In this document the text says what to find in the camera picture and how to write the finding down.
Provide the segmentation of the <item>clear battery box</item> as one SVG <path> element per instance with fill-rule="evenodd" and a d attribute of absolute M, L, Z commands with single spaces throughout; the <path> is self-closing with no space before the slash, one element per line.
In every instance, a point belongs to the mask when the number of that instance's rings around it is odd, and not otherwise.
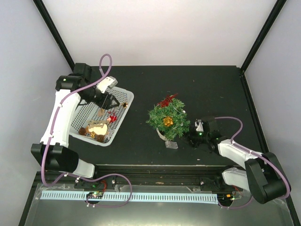
<path fill-rule="evenodd" d="M 166 141 L 165 146 L 169 149 L 178 149 L 178 144 L 175 141 Z"/>

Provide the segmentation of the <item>red berry sprig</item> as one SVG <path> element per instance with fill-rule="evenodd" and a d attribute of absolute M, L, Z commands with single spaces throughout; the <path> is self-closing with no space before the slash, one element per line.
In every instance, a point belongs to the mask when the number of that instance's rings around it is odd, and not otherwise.
<path fill-rule="evenodd" d="M 108 111 L 109 116 L 116 117 L 116 112 L 115 111 Z"/>

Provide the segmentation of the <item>gold gift box ornament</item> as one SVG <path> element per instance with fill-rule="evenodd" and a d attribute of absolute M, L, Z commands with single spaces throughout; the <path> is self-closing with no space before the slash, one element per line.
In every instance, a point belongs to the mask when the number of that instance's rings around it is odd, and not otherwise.
<path fill-rule="evenodd" d="M 170 127 L 174 124 L 174 121 L 173 121 L 173 118 L 170 117 L 170 116 L 167 116 L 163 119 L 163 123 L 164 123 L 164 126 L 166 127 Z"/>

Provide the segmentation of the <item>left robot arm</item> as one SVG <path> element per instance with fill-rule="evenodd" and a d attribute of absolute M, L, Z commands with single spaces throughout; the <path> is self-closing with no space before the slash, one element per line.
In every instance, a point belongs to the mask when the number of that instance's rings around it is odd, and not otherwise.
<path fill-rule="evenodd" d="M 45 170 L 71 173 L 84 177 L 84 182 L 95 188 L 101 182 L 95 166 L 81 160 L 75 151 L 68 148 L 71 122 L 82 100 L 104 110 L 118 106 L 114 95 L 107 92 L 118 82 L 102 69 L 95 71 L 84 63 L 76 64 L 74 69 L 73 73 L 57 79 L 55 105 L 49 124 L 40 142 L 32 144 L 31 153 L 40 164 L 42 173 Z"/>

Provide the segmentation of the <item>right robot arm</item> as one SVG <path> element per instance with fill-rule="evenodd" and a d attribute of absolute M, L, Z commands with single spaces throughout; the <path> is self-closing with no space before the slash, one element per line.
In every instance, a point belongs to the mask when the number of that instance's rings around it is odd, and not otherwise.
<path fill-rule="evenodd" d="M 189 128 L 188 140 L 194 147 L 206 144 L 219 156 L 230 159 L 241 169 L 232 167 L 214 177 L 214 185 L 220 190 L 236 186 L 250 192 L 261 204 L 277 198 L 287 198 L 291 186 L 278 158 L 273 153 L 260 153 L 251 150 L 232 137 L 223 136 L 217 125 L 216 117 L 195 120 Z"/>

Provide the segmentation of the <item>white tree pot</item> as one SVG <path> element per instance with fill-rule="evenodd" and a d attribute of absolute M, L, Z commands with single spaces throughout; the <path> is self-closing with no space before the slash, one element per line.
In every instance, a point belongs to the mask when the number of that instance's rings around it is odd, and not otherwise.
<path fill-rule="evenodd" d="M 156 128 L 156 132 L 158 134 L 158 136 L 160 137 L 160 139 L 164 140 L 164 141 L 169 141 L 160 131 L 158 128 Z"/>

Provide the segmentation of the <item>white ball string lights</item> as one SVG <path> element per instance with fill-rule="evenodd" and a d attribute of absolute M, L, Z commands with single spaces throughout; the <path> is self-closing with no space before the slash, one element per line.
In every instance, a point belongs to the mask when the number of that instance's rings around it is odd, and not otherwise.
<path fill-rule="evenodd" d="M 186 112 L 181 107 L 178 107 L 175 104 L 172 104 L 172 107 L 175 111 L 175 118 L 180 126 L 183 126 L 186 121 Z"/>

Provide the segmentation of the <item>red star ornament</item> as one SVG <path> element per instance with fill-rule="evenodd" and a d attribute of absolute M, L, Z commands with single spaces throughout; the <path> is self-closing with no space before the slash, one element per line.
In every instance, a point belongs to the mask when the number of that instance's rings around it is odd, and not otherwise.
<path fill-rule="evenodd" d="M 167 95 L 164 100 L 160 101 L 157 103 L 157 106 L 160 106 L 161 108 L 169 106 L 170 103 L 173 102 L 173 99 L 177 96 L 178 94 L 174 95 Z"/>

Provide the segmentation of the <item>small green christmas tree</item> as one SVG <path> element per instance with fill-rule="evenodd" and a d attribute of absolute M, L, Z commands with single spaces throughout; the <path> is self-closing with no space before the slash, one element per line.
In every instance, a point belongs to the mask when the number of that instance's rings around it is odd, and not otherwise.
<path fill-rule="evenodd" d="M 184 110 L 185 104 L 176 98 L 176 94 L 168 95 L 148 112 L 146 121 L 159 132 L 166 141 L 173 141 L 189 131 L 190 120 Z"/>

